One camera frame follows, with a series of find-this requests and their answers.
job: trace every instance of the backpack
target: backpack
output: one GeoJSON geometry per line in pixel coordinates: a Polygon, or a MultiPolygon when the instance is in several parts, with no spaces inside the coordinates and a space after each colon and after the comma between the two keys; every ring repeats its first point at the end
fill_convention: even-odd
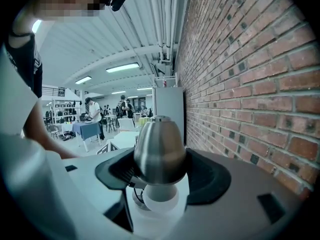
{"type": "Polygon", "coordinates": [[[101,116],[101,118],[103,118],[104,117],[104,114],[103,113],[101,113],[101,111],[103,111],[102,110],[102,108],[99,106],[99,108],[100,108],[100,116],[101,116]]]}
{"type": "Polygon", "coordinates": [[[124,113],[122,111],[122,107],[121,107],[121,104],[123,103],[124,101],[123,100],[120,100],[118,105],[116,106],[115,108],[115,115],[117,118],[122,118],[124,113]]]}

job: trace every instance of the man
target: man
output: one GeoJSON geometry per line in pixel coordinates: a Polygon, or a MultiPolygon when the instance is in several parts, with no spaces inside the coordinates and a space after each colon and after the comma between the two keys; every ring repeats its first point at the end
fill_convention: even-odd
{"type": "Polygon", "coordinates": [[[103,110],[103,114],[105,115],[105,116],[107,116],[107,115],[109,115],[109,113],[110,113],[110,108],[109,108],[109,105],[104,105],[104,110],[103,110]]]}
{"type": "Polygon", "coordinates": [[[126,104],[127,104],[127,108],[128,108],[128,111],[127,111],[128,118],[132,118],[133,125],[134,125],[134,127],[136,127],[135,121],[134,121],[133,107],[132,107],[132,105],[130,104],[130,99],[128,99],[128,98],[126,99],[126,104]]]}
{"type": "Polygon", "coordinates": [[[61,147],[49,137],[42,119],[43,65],[37,51],[32,27],[37,20],[57,20],[73,16],[82,10],[101,9],[102,0],[32,0],[12,23],[5,47],[13,67],[20,74],[38,101],[23,127],[24,135],[38,142],[45,150],[60,154],[62,159],[75,158],[75,154],[61,147]]]}
{"type": "Polygon", "coordinates": [[[118,107],[120,107],[121,110],[122,110],[122,116],[121,116],[121,118],[128,118],[127,111],[129,111],[130,109],[126,106],[126,101],[125,101],[126,96],[121,95],[120,98],[121,98],[121,100],[120,100],[120,102],[118,103],[118,107]]]}
{"type": "Polygon", "coordinates": [[[99,123],[100,127],[100,139],[104,140],[105,135],[104,135],[104,129],[102,127],[102,116],[101,116],[101,110],[100,106],[97,102],[94,102],[92,98],[88,97],[85,99],[85,104],[89,105],[89,115],[88,117],[93,121],[99,123]]]}

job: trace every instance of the wire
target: wire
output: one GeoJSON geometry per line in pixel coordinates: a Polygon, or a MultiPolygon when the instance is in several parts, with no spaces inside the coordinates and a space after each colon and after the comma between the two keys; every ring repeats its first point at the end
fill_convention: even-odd
{"type": "Polygon", "coordinates": [[[136,189],[135,189],[135,188],[133,188],[133,191],[134,191],[134,194],[135,194],[136,198],[137,198],[141,203],[145,204],[145,202],[144,202],[143,200],[140,200],[140,198],[138,197],[138,195],[137,195],[137,192],[136,192],[136,189]]]}

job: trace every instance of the ceiling light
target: ceiling light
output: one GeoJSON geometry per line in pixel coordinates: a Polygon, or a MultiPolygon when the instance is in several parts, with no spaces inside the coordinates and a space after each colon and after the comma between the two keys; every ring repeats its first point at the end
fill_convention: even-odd
{"type": "Polygon", "coordinates": [[[38,30],[38,28],[39,28],[39,26],[40,26],[40,23],[41,23],[41,20],[38,19],[38,20],[33,24],[33,26],[32,26],[32,32],[33,32],[33,33],[37,33],[37,30],[38,30]]]}
{"type": "Polygon", "coordinates": [[[82,79],[76,81],[75,83],[76,83],[77,85],[80,85],[80,84],[82,84],[82,83],[84,83],[84,82],[86,82],[86,81],[88,81],[88,80],[90,80],[90,79],[91,79],[91,76],[86,76],[85,78],[82,78],[82,79]]]}
{"type": "Polygon", "coordinates": [[[148,88],[139,88],[139,89],[136,89],[137,91],[143,91],[143,90],[151,90],[152,87],[148,87],[148,88]]]}
{"type": "Polygon", "coordinates": [[[122,94],[125,92],[126,92],[125,90],[121,90],[121,91],[111,92],[111,94],[122,94]]]}
{"type": "Polygon", "coordinates": [[[135,69],[135,68],[139,68],[139,64],[138,63],[132,63],[132,64],[127,64],[127,65],[122,65],[122,66],[116,66],[116,67],[112,67],[112,68],[106,69],[105,71],[107,71],[108,73],[112,73],[112,72],[116,72],[116,71],[130,70],[130,69],[135,69]]]}

